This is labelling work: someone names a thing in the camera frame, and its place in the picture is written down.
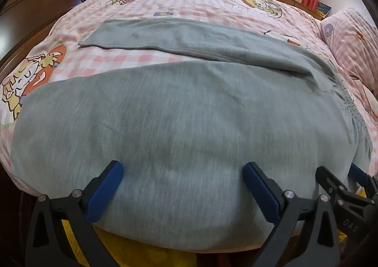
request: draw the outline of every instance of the yellow floor mat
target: yellow floor mat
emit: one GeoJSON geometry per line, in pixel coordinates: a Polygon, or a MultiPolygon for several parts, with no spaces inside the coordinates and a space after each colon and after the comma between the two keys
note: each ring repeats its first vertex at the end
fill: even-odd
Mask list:
{"type": "MultiPolygon", "coordinates": [[[[77,261],[90,267],[67,220],[63,226],[77,261]]],[[[93,226],[100,240],[121,267],[196,267],[194,253],[164,249],[120,237],[93,226]]]]}

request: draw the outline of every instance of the metal screw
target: metal screw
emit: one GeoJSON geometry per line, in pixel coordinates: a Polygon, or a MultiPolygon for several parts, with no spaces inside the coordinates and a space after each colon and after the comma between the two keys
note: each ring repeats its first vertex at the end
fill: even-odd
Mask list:
{"type": "Polygon", "coordinates": [[[329,198],[327,195],[321,195],[320,196],[320,199],[323,201],[323,202],[328,202],[329,198]]]}
{"type": "Polygon", "coordinates": [[[82,192],[80,189],[76,189],[76,190],[74,190],[74,191],[72,192],[72,196],[73,196],[74,198],[78,198],[78,197],[81,196],[82,193],[83,193],[83,192],[82,192]]]}
{"type": "Polygon", "coordinates": [[[45,201],[46,200],[46,195],[40,195],[39,197],[38,197],[38,201],[39,202],[43,202],[43,201],[45,201]]]}
{"type": "Polygon", "coordinates": [[[289,199],[293,199],[295,197],[295,193],[291,190],[285,191],[285,197],[289,199]]]}

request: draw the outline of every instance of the bed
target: bed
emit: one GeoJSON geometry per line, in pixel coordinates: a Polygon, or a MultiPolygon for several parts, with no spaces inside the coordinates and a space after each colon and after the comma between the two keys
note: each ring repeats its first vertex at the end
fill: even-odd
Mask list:
{"type": "MultiPolygon", "coordinates": [[[[16,10],[15,8],[19,8],[19,12],[22,12],[23,8],[17,7],[20,4],[19,2],[22,2],[22,0],[10,1],[8,9],[5,9],[2,15],[4,19],[7,19],[6,16],[14,15],[14,12],[10,13],[9,11],[16,10]]],[[[25,223],[28,221],[28,213],[33,206],[33,197],[26,193],[39,195],[38,190],[12,174],[11,142],[14,121],[17,119],[22,106],[22,96],[26,96],[30,91],[46,82],[60,81],[77,76],[91,76],[121,68],[175,63],[188,59],[184,55],[156,50],[82,48],[78,46],[80,40],[90,36],[104,20],[109,19],[175,17],[209,22],[265,34],[317,53],[322,59],[331,62],[337,69],[366,123],[372,141],[371,163],[368,172],[377,174],[378,129],[373,99],[369,97],[369,91],[374,93],[374,84],[371,83],[371,79],[366,78],[365,80],[364,78],[367,67],[356,70],[358,68],[355,65],[352,68],[347,62],[340,63],[335,58],[335,55],[340,55],[340,51],[342,51],[339,48],[341,37],[338,36],[343,32],[337,31],[337,23],[344,19],[342,16],[337,18],[335,23],[320,23],[320,21],[295,7],[273,0],[67,0],[71,3],[69,8],[65,4],[60,4],[60,2],[62,0],[52,2],[53,8],[57,8],[55,10],[57,15],[48,22],[38,23],[25,18],[28,23],[21,22],[19,27],[20,29],[28,28],[27,37],[20,37],[22,34],[16,36],[13,44],[8,46],[12,50],[4,51],[6,53],[2,60],[4,64],[1,72],[3,83],[1,112],[1,124],[3,126],[0,129],[2,137],[1,163],[13,183],[23,191],[21,200],[19,195],[15,195],[14,200],[20,202],[22,210],[27,210],[26,213],[23,212],[19,215],[19,223],[22,226],[18,228],[20,232],[18,242],[23,242],[25,238],[27,228],[25,223]],[[60,17],[68,9],[82,1],[82,4],[60,17]],[[47,65],[41,63],[41,61],[46,62],[46,58],[50,58],[52,63],[47,65]],[[25,82],[18,80],[22,77],[25,77],[25,82]],[[15,99],[11,98],[14,96],[11,92],[17,88],[21,93],[18,95],[18,100],[14,101],[15,99]]],[[[352,10],[345,15],[353,19],[357,17],[358,29],[364,30],[363,32],[354,32],[352,29],[348,31],[348,36],[354,38],[350,43],[351,45],[358,47],[359,42],[376,37],[375,30],[362,19],[359,19],[358,15],[352,10]]],[[[365,57],[374,57],[374,49],[375,44],[372,49],[369,49],[368,55],[365,57]]],[[[5,172],[2,171],[4,179],[7,180],[5,172]]],[[[12,187],[9,180],[7,181],[8,187],[12,187]]],[[[21,262],[22,255],[16,253],[14,257],[21,262]]]]}

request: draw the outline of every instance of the gray fabric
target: gray fabric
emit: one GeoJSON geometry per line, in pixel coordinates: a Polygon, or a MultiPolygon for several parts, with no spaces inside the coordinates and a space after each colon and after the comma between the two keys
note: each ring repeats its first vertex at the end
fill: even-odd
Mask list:
{"type": "Polygon", "coordinates": [[[108,21],[82,44],[220,61],[77,77],[26,98],[14,130],[13,174],[61,197],[119,160],[124,179],[97,223],[109,232],[184,250],[259,245],[272,226],[242,181],[245,163],[255,161],[303,197],[319,193],[318,166],[344,183],[352,162],[368,168],[372,147],[362,117],[332,67],[305,49],[164,19],[108,21]]]}

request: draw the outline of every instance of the book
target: book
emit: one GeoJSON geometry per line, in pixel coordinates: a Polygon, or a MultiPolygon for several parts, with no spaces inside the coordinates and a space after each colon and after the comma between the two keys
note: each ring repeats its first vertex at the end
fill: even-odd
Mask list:
{"type": "Polygon", "coordinates": [[[326,17],[329,14],[329,12],[331,11],[331,9],[332,9],[332,7],[319,2],[319,5],[316,8],[315,12],[318,15],[320,15],[321,17],[326,17]]]}

